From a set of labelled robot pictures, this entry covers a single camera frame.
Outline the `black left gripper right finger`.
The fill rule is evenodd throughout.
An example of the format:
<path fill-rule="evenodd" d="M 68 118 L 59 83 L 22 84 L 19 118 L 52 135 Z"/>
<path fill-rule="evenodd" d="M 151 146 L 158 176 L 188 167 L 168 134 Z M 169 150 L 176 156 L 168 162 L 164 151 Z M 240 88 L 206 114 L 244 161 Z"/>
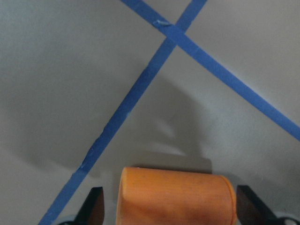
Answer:
<path fill-rule="evenodd" d="M 242 225 L 280 225 L 279 218 L 247 185 L 238 185 L 236 210 Z"/>

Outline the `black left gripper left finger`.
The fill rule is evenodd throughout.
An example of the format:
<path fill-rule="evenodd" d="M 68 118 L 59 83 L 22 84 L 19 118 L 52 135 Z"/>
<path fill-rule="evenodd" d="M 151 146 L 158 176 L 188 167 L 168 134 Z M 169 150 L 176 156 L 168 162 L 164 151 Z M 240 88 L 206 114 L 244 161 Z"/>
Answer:
<path fill-rule="evenodd" d="M 104 191 L 93 187 L 74 219 L 75 225 L 102 225 L 105 218 Z"/>

